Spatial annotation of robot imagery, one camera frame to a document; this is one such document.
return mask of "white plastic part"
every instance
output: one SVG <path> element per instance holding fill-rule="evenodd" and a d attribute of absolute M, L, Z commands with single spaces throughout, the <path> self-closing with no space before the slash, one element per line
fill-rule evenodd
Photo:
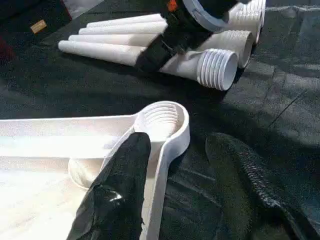
<path fill-rule="evenodd" d="M 71 35 L 74 42 L 129 45 L 147 47 L 158 34 L 111 34 L 111 35 Z"/>
<path fill-rule="evenodd" d="M 123 25 L 101 26 L 81 28 L 79 35 L 92 35 L 92 34 L 158 34 L 162 33 L 166 27 L 165 21 L 153 22 L 139 22 Z"/>
<path fill-rule="evenodd" d="M 262 26 L 261 11 L 238 11 L 229 15 L 229 22 L 226 30 L 242 30 L 252 33 L 255 43 L 258 43 Z"/>
<path fill-rule="evenodd" d="M 111 153 L 118 150 L 130 133 L 146 132 L 151 141 L 151 154 L 144 187 L 142 204 L 144 224 L 140 239 L 158 239 L 169 165 L 186 151 L 190 143 L 189 114 L 182 105 L 171 101 L 160 101 L 145 107 L 139 113 L 124 116 L 0 120 L 0 128 L 2 131 L 0 156 L 15 156 L 22 161 L 35 159 L 30 156 L 31 152 L 34 156 L 46 156 L 49 161 L 54 156 L 65 156 L 65 149 L 79 150 L 86 148 L 86 144 L 90 144 L 86 151 L 92 152 L 92 156 L 98 157 L 95 150 L 106 149 L 105 159 L 105 155 L 100 155 L 94 162 L 84 157 L 70 159 L 68 172 L 72 180 L 84 189 L 90 186 L 100 169 L 110 160 Z M 53 146 L 55 151 L 50 150 L 52 137 L 63 141 L 65 149 Z M 112 146 L 111 150 L 110 147 L 101 145 L 93 148 L 91 142 L 94 142 L 95 137 L 98 138 L 98 143 L 104 138 L 104 145 Z M 79 141 L 82 145 L 73 142 L 76 138 L 82 139 L 82 142 Z M 46 146 L 50 151 L 45 154 L 41 149 L 42 146 Z M 30 148 L 28 154 L 24 151 L 26 147 Z"/>
<path fill-rule="evenodd" d="M 112 45 L 75 41 L 60 41 L 58 47 L 61 51 L 66 53 L 77 54 L 80 56 L 105 60 L 128 66 L 134 66 L 140 53 L 146 49 L 145 47 L 140 46 Z M 221 56 L 223 55 L 228 58 L 227 67 L 216 64 L 212 61 L 210 61 L 209 63 L 203 61 L 202 56 L 215 54 L 219 54 Z M 185 55 L 177 55 L 170 59 L 163 66 L 160 72 L 191 79 L 208 88 L 216 88 L 221 91 L 226 91 L 229 89 L 234 80 L 237 65 L 238 57 L 236 53 L 229 50 L 219 49 L 203 52 L 190 51 Z M 203 72 L 208 71 L 207 69 L 213 68 L 213 66 L 215 66 L 220 71 L 228 71 L 228 74 L 222 74 L 219 76 L 208 76 Z M 224 84 L 215 85 L 214 82 L 221 82 Z"/>
<path fill-rule="evenodd" d="M 265 14 L 266 14 L 266 0 L 252 0 L 248 4 L 241 4 L 241 10 L 244 12 L 259 12 L 262 13 L 262 24 L 265 24 Z"/>
<path fill-rule="evenodd" d="M 71 35 L 69 41 L 147 47 L 157 34 Z M 254 39 L 250 31 L 224 31 L 213 34 L 197 51 L 225 49 L 237 54 L 239 68 L 249 62 Z"/>
<path fill-rule="evenodd" d="M 86 25 L 87 28 L 96 28 L 96 27 L 106 27 L 106 26 L 115 26 L 115 25 L 124 25 L 124 24 L 137 24 L 137 23 L 148 23 L 148 22 L 159 22 L 166 21 L 160 14 L 149 14 L 142 16 L 133 16 L 120 19 L 113 19 L 107 21 L 95 21 L 90 22 Z"/>
<path fill-rule="evenodd" d="M 206 49 L 226 49 L 238 56 L 238 67 L 243 69 L 248 65 L 254 38 L 250 31 L 223 31 L 213 34 L 197 51 Z"/>

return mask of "black tarp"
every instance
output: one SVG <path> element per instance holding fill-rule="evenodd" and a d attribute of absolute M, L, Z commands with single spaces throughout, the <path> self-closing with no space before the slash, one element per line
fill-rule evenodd
<path fill-rule="evenodd" d="M 170 166 L 161 240 L 212 240 L 220 226 L 205 153 L 213 132 L 263 156 L 320 232 L 320 1 L 267 0 L 260 43 L 228 92 L 57 48 L 89 22 L 153 13 L 157 2 L 106 0 L 1 67 L 0 118 L 123 115 L 176 101 L 189 111 L 191 143 Z"/>

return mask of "small label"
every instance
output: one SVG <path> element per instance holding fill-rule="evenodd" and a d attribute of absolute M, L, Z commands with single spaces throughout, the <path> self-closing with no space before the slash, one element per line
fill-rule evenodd
<path fill-rule="evenodd" d="M 36 24 L 32 25 L 30 28 L 34 34 L 40 32 L 42 29 L 44 29 L 47 26 L 46 22 L 44 20 L 38 21 Z"/>

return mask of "threaded opening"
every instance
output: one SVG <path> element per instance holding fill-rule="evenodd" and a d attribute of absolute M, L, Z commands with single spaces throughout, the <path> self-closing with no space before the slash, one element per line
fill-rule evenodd
<path fill-rule="evenodd" d="M 238 57 L 235 52 L 225 50 L 219 67 L 218 86 L 220 91 L 228 90 L 235 80 L 238 66 Z"/>
<path fill-rule="evenodd" d="M 239 11 L 229 19 L 229 30 L 242 30 L 252 32 L 257 43 L 262 26 L 262 11 Z"/>
<path fill-rule="evenodd" d="M 152 141 L 164 141 L 180 129 L 179 117 L 174 104 L 155 103 L 139 113 L 134 129 L 147 133 Z"/>
<path fill-rule="evenodd" d="M 198 63 L 198 82 L 207 87 L 226 91 L 232 85 L 238 65 L 237 54 L 230 50 L 209 49 Z"/>
<path fill-rule="evenodd" d="M 241 37 L 239 38 L 239 42 L 241 41 L 241 50 L 238 53 L 238 67 L 245 68 L 248 65 L 252 46 L 254 44 L 254 38 L 252 33 L 249 31 L 243 31 Z"/>

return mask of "white plastic tube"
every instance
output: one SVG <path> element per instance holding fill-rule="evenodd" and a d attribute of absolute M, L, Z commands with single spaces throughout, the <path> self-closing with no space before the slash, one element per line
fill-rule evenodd
<path fill-rule="evenodd" d="M 157 34 L 71 35 L 69 41 L 147 47 Z M 253 36 L 250 31 L 224 31 L 212 35 L 197 51 L 226 49 L 237 54 L 239 68 L 248 64 Z"/>
<path fill-rule="evenodd" d="M 248 65 L 254 38 L 250 31 L 224 31 L 212 35 L 197 51 L 206 49 L 226 49 L 238 56 L 238 67 L 243 69 Z"/>
<path fill-rule="evenodd" d="M 71 35 L 68 40 L 74 42 L 115 44 L 147 47 L 158 34 L 111 34 L 111 35 Z"/>
<path fill-rule="evenodd" d="M 140 46 L 75 41 L 60 41 L 58 47 L 65 53 L 128 66 L 134 66 L 140 53 L 146 49 Z M 160 71 L 197 81 L 208 88 L 226 91 L 234 81 L 237 65 L 238 57 L 233 51 L 210 49 L 203 52 L 190 51 L 183 56 L 177 55 Z"/>
<path fill-rule="evenodd" d="M 92 34 L 158 34 L 167 27 L 165 21 L 139 22 L 124 25 L 81 28 L 79 35 Z"/>
<path fill-rule="evenodd" d="M 265 24 L 265 13 L 266 13 L 266 0 L 252 0 L 248 4 L 242 4 L 242 11 L 244 12 L 260 12 L 262 13 L 262 24 Z"/>
<path fill-rule="evenodd" d="M 238 11 L 229 16 L 226 30 L 250 31 L 255 43 L 258 43 L 262 26 L 261 11 Z"/>
<path fill-rule="evenodd" d="M 115 26 L 115 25 L 124 25 L 124 24 L 159 22 L 159 21 L 166 21 L 166 20 L 162 18 L 160 14 L 150 14 L 150 15 L 113 19 L 113 20 L 107 20 L 107 21 L 90 22 L 86 25 L 86 27 L 96 28 L 96 27 L 106 27 L 106 26 Z"/>

